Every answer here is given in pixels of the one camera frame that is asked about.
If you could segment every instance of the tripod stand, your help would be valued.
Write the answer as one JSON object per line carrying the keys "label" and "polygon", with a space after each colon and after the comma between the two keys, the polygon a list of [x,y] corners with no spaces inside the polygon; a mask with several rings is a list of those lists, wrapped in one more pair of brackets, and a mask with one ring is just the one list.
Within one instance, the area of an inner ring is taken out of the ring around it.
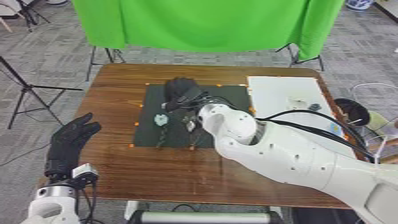
{"label": "tripod stand", "polygon": [[[66,90],[73,90],[73,91],[84,91],[84,90],[82,90],[82,89],[75,89],[75,88],[64,88],[64,87],[52,87],[52,86],[36,86],[36,85],[30,85],[30,84],[25,82],[25,80],[23,80],[23,78],[21,78],[21,76],[20,76],[20,74],[18,74],[14,68],[11,67],[11,65],[9,65],[9,63],[7,63],[7,61],[5,61],[5,59],[4,59],[2,56],[0,56],[0,63],[4,64],[4,66],[5,66],[5,68],[7,68],[9,72],[11,72],[11,74],[12,74],[12,76],[14,76],[14,78],[16,78],[16,80],[18,80],[18,83],[20,83],[20,85],[21,85],[21,95],[20,95],[20,99],[18,99],[18,103],[16,103],[14,113],[12,113],[12,116],[11,116],[9,129],[12,128],[12,123],[14,123],[16,115],[21,114],[21,113],[27,113],[27,112],[41,111],[41,110],[46,110],[46,111],[48,111],[48,113],[52,114],[52,116],[53,116],[53,118],[55,118],[55,120],[57,120],[57,122],[59,122],[59,124],[64,125],[62,122],[60,122],[60,120],[59,120],[57,115],[55,115],[55,113],[53,113],[53,111],[52,111],[52,109],[50,109],[50,107],[52,107],[52,105],[53,105],[53,103],[55,103],[55,101],[57,101],[57,99],[59,99],[59,97],[60,97],[60,95],[64,94]],[[57,90],[60,90],[57,96],[55,96],[55,98],[53,98],[53,100],[52,100],[52,102],[50,102],[48,104],[44,103],[44,101],[43,101],[43,99],[41,99],[37,93],[34,92],[34,88],[39,88],[39,89],[57,89]],[[32,110],[23,110],[23,111],[20,111],[21,102],[23,102],[23,97],[25,97],[25,94],[27,94],[27,93],[34,96],[36,100],[39,101],[39,103],[41,103],[41,105],[43,105],[43,108],[36,108],[36,109],[32,109]]]}
{"label": "tripod stand", "polygon": [[34,11],[37,18],[41,17],[43,20],[46,21],[46,23],[52,23],[50,20],[46,19],[46,17],[39,14],[39,12],[34,10],[34,7],[28,7],[27,3],[23,2],[23,0],[16,0],[20,7],[21,7],[21,14],[25,16],[25,21],[27,21],[27,27],[28,27],[28,32],[32,32],[32,28],[30,25],[39,25],[39,22],[34,19],[34,16],[28,12],[28,10]]}

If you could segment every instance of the wooden table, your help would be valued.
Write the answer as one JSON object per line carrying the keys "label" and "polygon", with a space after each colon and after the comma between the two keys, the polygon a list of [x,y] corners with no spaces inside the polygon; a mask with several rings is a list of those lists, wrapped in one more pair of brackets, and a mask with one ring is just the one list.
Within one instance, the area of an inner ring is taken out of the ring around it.
{"label": "wooden table", "polygon": [[245,84],[247,76],[316,77],[336,112],[336,105],[316,71],[302,68],[215,67],[110,64],[103,66],[84,99],[78,115],[94,113],[103,130],[82,152],[82,162],[100,171],[98,197],[107,199],[348,208],[320,191],[274,182],[213,149],[131,147],[146,85],[190,77],[199,85]]}

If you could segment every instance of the metal stand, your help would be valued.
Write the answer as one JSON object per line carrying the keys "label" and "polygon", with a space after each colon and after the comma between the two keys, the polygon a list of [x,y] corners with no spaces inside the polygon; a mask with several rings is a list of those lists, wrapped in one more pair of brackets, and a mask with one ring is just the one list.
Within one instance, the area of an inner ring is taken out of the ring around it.
{"label": "metal stand", "polygon": [[32,10],[36,16],[41,17],[43,20],[44,20],[48,23],[52,23],[52,22],[50,22],[50,20],[46,19],[46,17],[39,14],[39,12],[34,10],[34,8],[28,7],[27,3],[23,2],[23,0],[16,0],[16,1],[18,1],[18,3],[20,3],[20,7],[21,7],[21,14],[23,14],[23,16],[25,16],[28,32],[32,32],[30,25],[34,25],[34,26],[39,25],[39,22],[36,21],[34,16],[32,16],[28,10]]}
{"label": "metal stand", "polygon": [[314,57],[313,59],[300,61],[300,60],[299,60],[299,53],[297,53],[297,55],[293,55],[293,51],[291,51],[291,47],[290,47],[290,45],[291,45],[291,43],[288,43],[288,44],[283,46],[283,48],[279,48],[277,51],[275,51],[275,52],[281,52],[283,49],[288,48],[288,51],[290,51],[290,58],[291,58],[290,68],[293,67],[293,65],[304,64],[307,61],[318,60],[318,62],[320,62],[320,69],[322,69],[322,71],[325,71],[325,65],[323,65],[323,60],[322,60],[320,55],[318,55],[318,57]]}
{"label": "metal stand", "polygon": [[[110,63],[115,63],[115,56],[121,59],[121,63],[126,63],[124,58],[121,56],[121,50],[117,50],[117,49],[112,50],[114,56],[110,54],[110,49],[108,48],[105,48],[105,52],[107,52],[107,55],[108,55],[108,61],[110,61]],[[96,59],[96,46],[92,47],[92,51],[91,51],[91,63],[89,63],[89,70],[87,70],[85,82],[89,82],[89,80],[91,80],[91,69],[92,69],[92,66],[94,65],[103,65],[103,64],[98,64],[94,62],[94,59]]]}
{"label": "metal stand", "polygon": [[[30,85],[25,82],[25,80],[23,80],[23,78],[21,78],[21,76],[20,76],[14,68],[11,67],[11,65],[9,65],[9,63],[7,63],[7,61],[5,61],[5,59],[4,59],[2,56],[0,56],[0,63],[4,64],[4,66],[5,66],[5,68],[7,68],[7,70],[9,70],[11,74],[12,74],[12,76],[16,78],[18,82],[20,82],[20,85],[21,85],[21,95],[20,95],[20,99],[18,99],[18,103],[16,103],[16,109],[14,109],[14,112],[12,112],[11,121],[9,121],[9,127],[7,128],[9,129],[12,128],[12,123],[14,123],[14,119],[16,119],[16,115],[18,114],[27,113],[27,112],[32,112],[32,111],[41,111],[41,110],[46,110],[48,111],[48,113],[52,114],[52,116],[53,116],[59,124],[62,125],[62,122],[59,120],[59,117],[55,115],[50,107],[52,107],[52,105],[53,105],[53,103],[55,103],[60,95],[64,94],[66,90],[73,90],[73,91],[84,91],[84,90],[82,89],[75,89],[75,88],[64,88],[64,87],[52,87],[52,86],[36,86],[36,85]],[[59,89],[60,90],[60,93],[57,94],[57,96],[55,96],[55,98],[53,98],[53,100],[52,100],[52,102],[48,104],[44,103],[44,101],[43,101],[37,93],[34,92],[34,88],[39,88],[39,89]],[[34,96],[36,100],[39,101],[39,103],[43,105],[43,108],[36,108],[32,110],[20,111],[23,97],[25,97],[25,94],[27,93]]]}

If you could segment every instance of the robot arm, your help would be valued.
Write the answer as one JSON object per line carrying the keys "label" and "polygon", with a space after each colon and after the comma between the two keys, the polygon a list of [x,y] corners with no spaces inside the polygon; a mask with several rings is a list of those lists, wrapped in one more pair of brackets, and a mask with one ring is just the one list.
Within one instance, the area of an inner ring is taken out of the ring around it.
{"label": "robot arm", "polygon": [[398,166],[371,164],[338,154],[293,128],[259,123],[227,103],[217,103],[211,98],[197,102],[203,101],[195,99],[179,106],[197,105],[197,120],[213,135],[222,157],[274,181],[332,195],[368,223],[398,223]]}

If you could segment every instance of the dark green cloth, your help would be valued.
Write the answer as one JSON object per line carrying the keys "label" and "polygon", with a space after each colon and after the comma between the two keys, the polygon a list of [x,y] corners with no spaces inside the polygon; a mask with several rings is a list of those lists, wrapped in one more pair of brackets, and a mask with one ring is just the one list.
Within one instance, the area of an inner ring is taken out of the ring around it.
{"label": "dark green cloth", "polygon": [[295,43],[320,55],[343,0],[73,0],[89,43],[240,52]]}

